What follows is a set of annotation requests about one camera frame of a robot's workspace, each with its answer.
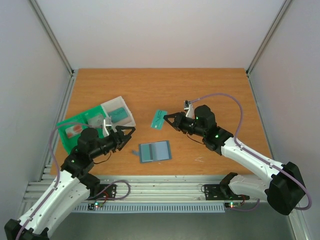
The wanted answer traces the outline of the teal VIP credit card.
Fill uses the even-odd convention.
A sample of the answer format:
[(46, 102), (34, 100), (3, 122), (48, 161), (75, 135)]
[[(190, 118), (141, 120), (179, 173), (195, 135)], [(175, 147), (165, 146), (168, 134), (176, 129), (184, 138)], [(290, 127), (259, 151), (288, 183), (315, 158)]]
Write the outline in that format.
[(150, 127), (152, 129), (161, 130), (165, 122), (164, 116), (167, 115), (167, 113), (168, 112), (165, 110), (160, 110), (160, 109), (156, 110)]

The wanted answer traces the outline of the teal leather card holder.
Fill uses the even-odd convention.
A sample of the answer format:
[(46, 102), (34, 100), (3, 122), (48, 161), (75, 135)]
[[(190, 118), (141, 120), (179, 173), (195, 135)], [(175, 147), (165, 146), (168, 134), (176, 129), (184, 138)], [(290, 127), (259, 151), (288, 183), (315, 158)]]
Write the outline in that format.
[(131, 153), (139, 157), (141, 164), (172, 159), (171, 146), (168, 140), (141, 143), (138, 145), (138, 150), (132, 150)]

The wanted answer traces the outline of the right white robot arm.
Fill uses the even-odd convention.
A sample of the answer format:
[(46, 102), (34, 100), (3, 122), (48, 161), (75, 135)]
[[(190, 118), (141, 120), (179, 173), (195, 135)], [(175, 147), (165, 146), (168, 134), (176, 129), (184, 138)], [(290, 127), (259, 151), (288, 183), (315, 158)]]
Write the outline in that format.
[(231, 132), (217, 125), (215, 114), (207, 105), (167, 114), (163, 119), (178, 132), (201, 137), (207, 149), (255, 174), (254, 178), (228, 174), (220, 182), (220, 191), (225, 198), (235, 195), (254, 197), (268, 202), (275, 211), (287, 216), (306, 195), (306, 186), (297, 165), (275, 161), (243, 144)]

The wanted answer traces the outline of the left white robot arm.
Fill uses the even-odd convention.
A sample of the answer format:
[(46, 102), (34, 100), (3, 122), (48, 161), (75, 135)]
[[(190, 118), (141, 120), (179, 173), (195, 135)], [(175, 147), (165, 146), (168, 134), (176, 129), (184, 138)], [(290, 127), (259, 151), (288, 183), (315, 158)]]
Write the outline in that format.
[(135, 131), (133, 126), (116, 126), (100, 138), (96, 128), (82, 130), (76, 146), (64, 160), (51, 185), (19, 219), (4, 226), (8, 240), (48, 240), (81, 202), (96, 199), (102, 192), (100, 179), (90, 174), (94, 159), (122, 150)]

